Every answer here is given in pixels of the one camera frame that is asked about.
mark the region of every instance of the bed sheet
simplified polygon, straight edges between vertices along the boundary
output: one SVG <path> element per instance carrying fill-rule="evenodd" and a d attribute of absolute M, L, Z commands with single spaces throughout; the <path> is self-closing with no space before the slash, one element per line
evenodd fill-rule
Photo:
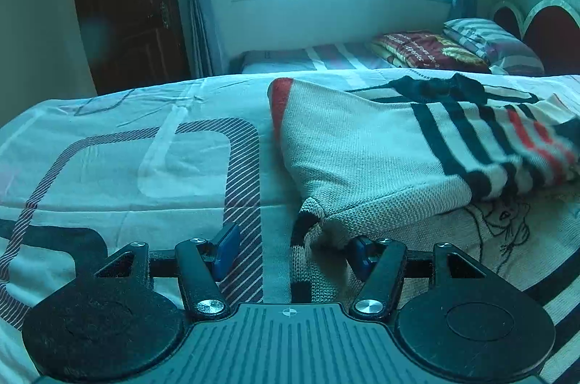
<path fill-rule="evenodd" d="M 28 308 L 132 241 L 164 250 L 238 222 L 243 243 L 220 285 L 224 295 L 230 303 L 289 302 L 289 243 L 301 199 L 276 149 L 267 96 L 270 82 L 284 75 L 217 76 L 46 101 L 0 129 L 2 382 L 29 383 L 37 376 L 19 331 Z M 452 73 L 286 75 L 347 90 L 403 75 Z M 576 76 L 467 76 L 539 97 L 556 93 L 580 114 Z M 573 215 L 577 202 L 563 204 L 563 215 Z M 570 251 L 580 247 L 577 230 L 565 239 Z M 156 280 L 155 288 L 181 305 L 175 280 Z M 578 346 L 569 348 L 567 359 L 578 359 Z"/>
<path fill-rule="evenodd" d="M 372 50 L 370 43 L 325 44 L 295 50 L 253 50 L 242 62 L 242 73 L 307 70 L 376 70 L 390 64 Z"/>

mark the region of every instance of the metal screw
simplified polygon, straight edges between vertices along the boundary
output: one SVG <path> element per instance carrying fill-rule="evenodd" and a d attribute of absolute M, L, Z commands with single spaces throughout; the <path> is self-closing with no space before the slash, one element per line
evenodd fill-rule
<path fill-rule="evenodd" d="M 201 300 L 200 302 L 195 304 L 195 308 L 199 310 L 202 314 L 210 316 L 219 314 L 221 311 L 223 311 L 225 309 L 225 304 L 221 300 L 206 299 Z"/>
<path fill-rule="evenodd" d="M 383 303 L 375 299 L 363 299 L 355 304 L 355 309 L 361 314 L 378 314 L 383 310 Z"/>

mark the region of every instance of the mattress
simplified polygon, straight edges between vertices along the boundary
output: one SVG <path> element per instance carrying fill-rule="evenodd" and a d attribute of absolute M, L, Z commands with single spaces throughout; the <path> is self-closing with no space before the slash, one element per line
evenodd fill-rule
<path fill-rule="evenodd" d="M 391 65 L 369 43 L 325 44 L 295 50 L 253 50 L 242 62 L 242 73 L 305 70 L 375 70 Z"/>
<path fill-rule="evenodd" d="M 164 250 L 191 237 L 211 238 L 224 222 L 237 222 L 241 252 L 220 285 L 227 300 L 289 302 L 290 235 L 301 196 L 279 156 L 267 96 L 270 82 L 284 75 L 217 76 L 89 100 L 46 101 L 0 129 L 1 382 L 30 383 L 38 376 L 19 331 L 27 310 L 132 241 Z M 347 90 L 403 75 L 447 78 L 452 72 L 286 75 Z M 468 76 L 539 97 L 556 93 L 580 114 L 577 76 Z M 526 222 L 534 254 L 514 254 L 504 274 L 528 289 L 534 287 L 531 277 L 548 283 L 552 278 L 553 284 L 559 270 L 568 271 L 545 304 L 563 324 L 561 346 L 544 369 L 549 382 L 578 366 L 580 356 L 577 189 L 565 186 L 526 201 L 533 206 Z M 429 235 L 405 230 L 397 237 L 410 248 L 430 250 L 445 236 L 469 252 L 475 240 L 460 230 L 469 219 L 461 211 L 456 225 Z M 158 279 L 155 290 L 181 305 L 176 280 Z"/>

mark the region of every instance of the red stripe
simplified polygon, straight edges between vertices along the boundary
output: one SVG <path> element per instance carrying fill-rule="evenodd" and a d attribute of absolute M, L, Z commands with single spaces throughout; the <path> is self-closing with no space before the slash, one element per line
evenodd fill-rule
<path fill-rule="evenodd" d="M 566 161 L 569 164 L 573 164 L 576 162 L 576 156 L 572 152 L 570 152 L 566 147 L 560 144 L 560 142 L 554 141 L 550 137 L 550 134 L 547 132 L 546 126 L 544 126 L 544 124 L 538 121 L 534 121 L 534 128 L 536 129 L 536 132 L 538 133 L 540 139 L 542 139 L 543 142 L 545 142 L 546 144 L 553 145 L 562 154 L 564 154 Z"/>
<path fill-rule="evenodd" d="M 508 109 L 507 114 L 509 116 L 510 122 L 513 124 L 515 128 L 515 133 L 520 138 L 521 143 L 526 147 L 526 149 L 532 150 L 540 155 L 552 168 L 554 172 L 554 184 L 560 184 L 563 181 L 564 175 L 562 171 L 562 165 L 560 161 L 555 158 L 550 152 L 547 150 L 541 149 L 536 147 L 530 136 L 526 132 L 524 125 L 521 122 L 520 115 L 517 114 L 514 110 Z"/>
<path fill-rule="evenodd" d="M 291 87 L 292 78 L 276 78 L 270 84 L 268 90 L 268 95 L 270 97 L 270 111 L 272 112 L 272 123 L 274 124 L 274 136 L 278 141 Z"/>

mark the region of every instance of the bed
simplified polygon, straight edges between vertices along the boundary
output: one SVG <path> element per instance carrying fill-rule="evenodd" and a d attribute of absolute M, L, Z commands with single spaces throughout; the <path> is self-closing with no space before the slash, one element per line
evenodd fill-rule
<path fill-rule="evenodd" d="M 497 23 L 503 30 L 506 30 L 523 44 L 529 46 L 530 49 L 533 49 L 537 58 L 542 62 L 543 68 L 540 72 L 522 72 L 517 70 L 504 72 L 497 65 L 494 65 L 494 62 L 490 62 L 483 54 L 478 53 L 478 56 L 486 60 L 485 67 L 487 68 L 485 70 L 474 69 L 470 71 L 525 74 L 528 76 L 562 75 L 577 72 L 576 63 L 578 58 L 580 58 L 580 50 L 576 43 L 579 38 L 578 23 L 580 23 L 580 14 L 566 2 L 562 0 L 543 0 L 524 18 L 514 4 L 502 1 L 493 8 L 489 20 Z M 403 34 L 403 38 L 407 39 L 409 33 Z M 438 39 L 449 36 L 445 29 L 443 34 L 445 36 L 438 34 L 436 36 Z M 486 41 L 489 31 L 483 30 L 482 35 L 483 43 L 489 45 L 489 42 Z M 401 37 L 401 34 L 395 33 L 395 36 Z M 462 50 L 465 50 L 463 48 L 466 47 L 467 50 L 475 52 L 475 49 L 466 46 L 462 36 L 453 36 L 453 39 L 456 40 Z M 385 47 L 381 44 L 384 44 L 384 42 L 373 38 L 366 42 L 330 43 L 305 49 L 250 51 L 245 53 L 243 57 L 241 73 L 254 74 L 298 70 L 364 70 L 423 66 L 421 64 L 417 65 L 418 63 L 413 62 L 412 59 L 403 59 L 403 56 L 397 53 L 392 46 L 387 45 Z M 450 70 L 461 68 L 465 71 L 465 63 L 460 62 L 457 66 L 446 67 L 442 65 L 432 68 L 448 68 Z"/>
<path fill-rule="evenodd" d="M 499 7 L 496 18 L 507 23 L 507 9 Z M 529 39 L 538 21 L 531 22 L 524 28 Z M 559 62 L 571 63 L 555 51 L 542 50 L 550 75 L 559 72 Z M 237 222 L 241 252 L 220 284 L 224 296 L 232 304 L 288 303 L 289 245 L 301 196 L 279 156 L 270 83 L 292 76 L 345 91 L 404 75 L 448 78 L 451 72 L 355 67 L 217 76 L 46 101 L 0 129 L 0 379 L 30 383 L 38 376 L 20 335 L 30 307 L 132 241 L 164 250 L 191 237 L 211 238 L 225 222 Z M 540 98 L 555 93 L 580 116 L 579 76 L 469 76 Z M 578 369 L 580 357 L 578 187 L 534 193 L 524 200 L 529 210 L 505 214 L 524 216 L 533 254 L 512 255 L 502 275 L 536 294 L 557 324 L 558 348 L 542 375 L 558 384 Z M 475 255 L 475 230 L 464 229 L 473 217 L 461 210 L 446 222 L 429 235 L 414 229 L 394 235 L 416 250 L 430 250 L 445 237 Z M 156 280 L 155 289 L 181 304 L 175 280 Z"/>

